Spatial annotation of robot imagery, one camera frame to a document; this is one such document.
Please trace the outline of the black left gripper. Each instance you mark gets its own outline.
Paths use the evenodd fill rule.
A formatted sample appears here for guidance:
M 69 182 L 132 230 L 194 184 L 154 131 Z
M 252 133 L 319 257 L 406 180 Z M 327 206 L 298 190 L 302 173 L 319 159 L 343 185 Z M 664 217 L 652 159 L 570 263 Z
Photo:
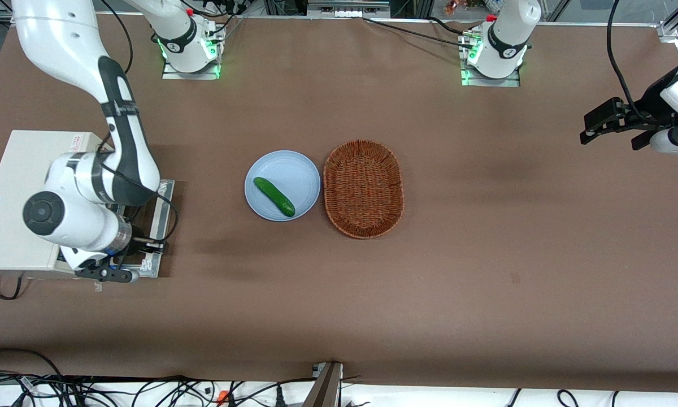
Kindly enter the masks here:
M 661 97 L 667 85 L 650 85 L 644 95 L 634 101 L 628 86 L 621 89 L 628 99 L 629 110 L 619 97 L 612 97 L 584 115 L 585 128 L 579 134 L 580 143 L 585 146 L 599 136 L 611 132 L 625 132 L 632 129 L 651 131 L 667 129 L 677 124 L 675 111 Z

